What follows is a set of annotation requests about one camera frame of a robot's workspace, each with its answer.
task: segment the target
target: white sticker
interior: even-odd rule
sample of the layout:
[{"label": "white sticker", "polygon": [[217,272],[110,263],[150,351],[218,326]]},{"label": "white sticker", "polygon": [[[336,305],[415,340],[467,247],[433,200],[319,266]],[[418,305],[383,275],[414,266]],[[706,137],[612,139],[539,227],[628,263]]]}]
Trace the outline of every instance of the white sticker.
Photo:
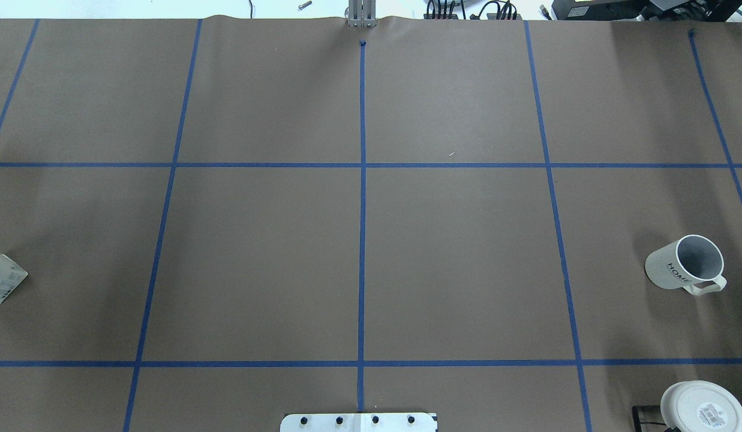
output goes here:
[{"label": "white sticker", "polygon": [[720,429],[728,423],[728,415],[714,402],[699,405],[699,420],[710,429]]},{"label": "white sticker", "polygon": [[568,17],[585,16],[588,10],[590,10],[589,6],[579,6],[578,8],[571,8],[570,11],[568,11]]}]

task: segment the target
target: white box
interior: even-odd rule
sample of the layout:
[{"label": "white box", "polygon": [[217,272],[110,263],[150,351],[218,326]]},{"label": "white box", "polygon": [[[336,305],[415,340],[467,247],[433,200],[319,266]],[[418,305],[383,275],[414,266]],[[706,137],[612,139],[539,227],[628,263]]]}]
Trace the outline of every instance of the white box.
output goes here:
[{"label": "white box", "polygon": [[11,258],[0,254],[0,303],[20,284],[27,272]]}]

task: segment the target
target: white round object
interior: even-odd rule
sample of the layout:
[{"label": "white round object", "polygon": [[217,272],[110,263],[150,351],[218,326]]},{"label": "white round object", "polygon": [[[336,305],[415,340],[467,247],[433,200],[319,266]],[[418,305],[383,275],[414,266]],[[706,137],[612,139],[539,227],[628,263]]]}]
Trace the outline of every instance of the white round object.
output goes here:
[{"label": "white round object", "polygon": [[715,383],[683,381],[661,398],[661,415],[668,427],[683,432],[742,432],[742,407]]}]

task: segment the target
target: vertical blue line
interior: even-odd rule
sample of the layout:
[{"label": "vertical blue line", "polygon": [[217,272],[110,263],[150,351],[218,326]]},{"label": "vertical blue line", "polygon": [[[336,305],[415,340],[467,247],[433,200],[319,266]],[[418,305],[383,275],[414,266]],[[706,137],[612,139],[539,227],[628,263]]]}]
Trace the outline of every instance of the vertical blue line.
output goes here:
[{"label": "vertical blue line", "polygon": [[733,157],[731,156],[731,152],[728,149],[728,143],[725,140],[725,135],[722,133],[722,126],[720,126],[720,120],[717,116],[717,110],[714,109],[714,104],[711,101],[711,95],[709,95],[709,88],[706,85],[704,71],[702,70],[702,61],[699,59],[699,51],[696,49],[694,28],[692,28],[691,31],[688,32],[688,40],[691,42],[691,51],[693,52],[693,60],[696,63],[696,71],[699,72],[699,81],[702,84],[702,90],[704,90],[704,96],[706,97],[707,105],[709,106],[709,112],[711,113],[711,119],[714,121],[714,128],[717,129],[717,136],[720,137],[720,144],[722,145],[722,150],[725,153],[725,159],[727,159],[728,161],[728,167],[731,170],[731,175],[733,177],[733,183],[736,185],[736,192],[738,192],[738,199],[740,200],[741,207],[742,207],[741,184],[738,182],[738,175],[736,174],[736,168],[733,165]]},{"label": "vertical blue line", "polygon": [[187,115],[187,103],[190,100],[190,90],[192,88],[192,76],[195,72],[195,60],[197,58],[197,47],[200,44],[200,30],[203,28],[203,20],[197,20],[195,29],[195,41],[192,48],[192,58],[190,58],[190,70],[187,72],[187,85],[184,88],[184,102],[182,102],[181,114],[179,115],[179,126],[176,130],[176,144],[173,148],[173,163],[170,174],[168,175],[168,186],[166,188],[166,197],[163,202],[163,215],[160,217],[160,229],[157,233],[157,244],[155,246],[155,256],[152,259],[152,273],[149,276],[149,287],[146,292],[146,303],[144,304],[144,315],[141,320],[141,331],[139,333],[139,345],[136,352],[136,363],[133,366],[133,376],[131,378],[130,392],[128,394],[128,404],[126,406],[126,416],[123,423],[123,432],[130,429],[131,415],[133,414],[133,403],[136,401],[136,390],[139,385],[139,372],[141,370],[141,359],[144,354],[144,342],[146,341],[146,329],[149,325],[149,312],[152,310],[152,295],[155,292],[155,282],[157,281],[157,269],[160,265],[160,253],[163,249],[163,236],[166,232],[166,223],[168,221],[168,210],[170,209],[171,194],[173,194],[173,180],[176,178],[176,162],[179,160],[179,148],[181,148],[181,137],[184,131],[184,118]]},{"label": "vertical blue line", "polygon": [[22,76],[22,70],[25,68],[25,62],[27,61],[27,56],[30,53],[30,48],[32,47],[32,42],[34,41],[34,36],[37,33],[37,27],[39,25],[40,25],[40,20],[36,19],[32,27],[32,31],[30,32],[30,38],[27,40],[27,44],[25,46],[25,52],[22,54],[22,60],[19,61],[19,67],[16,68],[16,74],[14,75],[14,82],[11,82],[11,89],[8,90],[8,96],[6,97],[5,103],[3,104],[3,110],[0,112],[0,130],[3,127],[3,121],[5,120],[5,115],[8,114],[8,107],[11,106],[11,99],[14,98],[14,91],[16,91],[16,85],[19,83],[19,77]]},{"label": "vertical blue line", "polygon": [[530,77],[533,82],[533,96],[536,99],[536,117],[539,120],[539,133],[541,146],[544,152],[544,164],[546,164],[546,182],[549,187],[549,199],[552,202],[552,216],[555,221],[555,233],[557,234],[557,251],[560,253],[560,269],[563,271],[563,284],[565,285],[566,301],[568,303],[568,321],[570,322],[570,333],[573,338],[573,352],[576,355],[576,372],[579,375],[579,391],[581,393],[581,406],[584,411],[584,425],[587,432],[592,432],[592,420],[590,418],[590,402],[587,396],[587,383],[584,379],[584,364],[581,361],[581,347],[579,344],[579,330],[576,325],[576,312],[573,309],[573,295],[570,291],[570,277],[568,276],[568,262],[565,255],[565,244],[563,243],[563,230],[560,227],[560,213],[557,209],[557,194],[555,194],[554,178],[552,178],[552,165],[549,159],[549,147],[546,144],[546,129],[544,128],[544,115],[541,111],[541,96],[539,95],[539,82],[536,78],[536,64],[533,60],[533,45],[530,41],[530,28],[528,22],[525,24],[525,41],[528,46],[528,61],[530,63]]},{"label": "vertical blue line", "polygon": [[358,411],[365,409],[365,39],[360,41],[360,252],[358,282]]}]

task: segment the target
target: white plastic plate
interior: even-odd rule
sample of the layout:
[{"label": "white plastic plate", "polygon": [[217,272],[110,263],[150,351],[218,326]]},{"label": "white plastic plate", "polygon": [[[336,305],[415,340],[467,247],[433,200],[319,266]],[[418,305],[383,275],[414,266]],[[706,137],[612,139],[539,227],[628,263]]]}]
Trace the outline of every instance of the white plastic plate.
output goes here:
[{"label": "white plastic plate", "polygon": [[280,432],[437,432],[435,413],[287,415]]}]

